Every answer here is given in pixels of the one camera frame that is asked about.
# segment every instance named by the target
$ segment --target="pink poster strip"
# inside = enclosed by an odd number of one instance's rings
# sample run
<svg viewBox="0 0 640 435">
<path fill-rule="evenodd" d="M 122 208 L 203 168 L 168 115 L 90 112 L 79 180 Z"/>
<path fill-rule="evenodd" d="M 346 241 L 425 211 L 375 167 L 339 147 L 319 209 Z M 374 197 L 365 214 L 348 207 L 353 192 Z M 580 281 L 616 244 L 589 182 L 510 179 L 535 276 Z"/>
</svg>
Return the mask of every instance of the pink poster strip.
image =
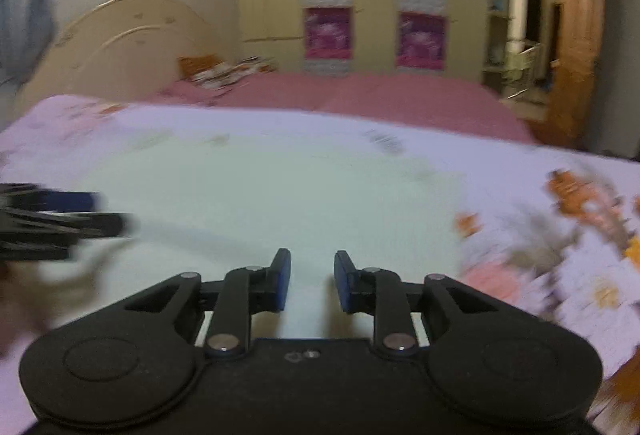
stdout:
<svg viewBox="0 0 640 435">
<path fill-rule="evenodd" d="M 446 30 L 445 18 L 401 14 L 398 66 L 444 70 Z"/>
<path fill-rule="evenodd" d="M 351 59 L 350 9 L 307 9 L 305 48 L 307 59 Z"/>
</svg>

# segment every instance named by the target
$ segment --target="door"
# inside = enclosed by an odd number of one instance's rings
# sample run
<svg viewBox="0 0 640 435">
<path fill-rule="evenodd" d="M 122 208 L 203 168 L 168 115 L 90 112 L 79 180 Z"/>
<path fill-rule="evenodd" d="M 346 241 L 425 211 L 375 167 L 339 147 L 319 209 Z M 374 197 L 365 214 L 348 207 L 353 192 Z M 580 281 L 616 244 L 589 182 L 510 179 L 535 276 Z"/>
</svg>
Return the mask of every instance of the door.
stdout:
<svg viewBox="0 0 640 435">
<path fill-rule="evenodd" d="M 595 86 L 604 0 L 561 0 L 558 67 L 549 100 L 548 124 L 578 145 Z"/>
</svg>

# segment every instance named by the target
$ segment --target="bed headboard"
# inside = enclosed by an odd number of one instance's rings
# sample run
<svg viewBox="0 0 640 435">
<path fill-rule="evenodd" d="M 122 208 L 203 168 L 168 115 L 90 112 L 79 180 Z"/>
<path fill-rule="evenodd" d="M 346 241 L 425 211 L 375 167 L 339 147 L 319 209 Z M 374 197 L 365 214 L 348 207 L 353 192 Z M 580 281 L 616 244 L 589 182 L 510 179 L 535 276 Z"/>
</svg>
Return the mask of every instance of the bed headboard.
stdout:
<svg viewBox="0 0 640 435">
<path fill-rule="evenodd" d="M 139 100 L 179 78 L 178 57 L 225 57 L 215 41 L 213 28 L 180 1 L 109 1 L 60 33 L 12 115 L 56 94 Z"/>
</svg>

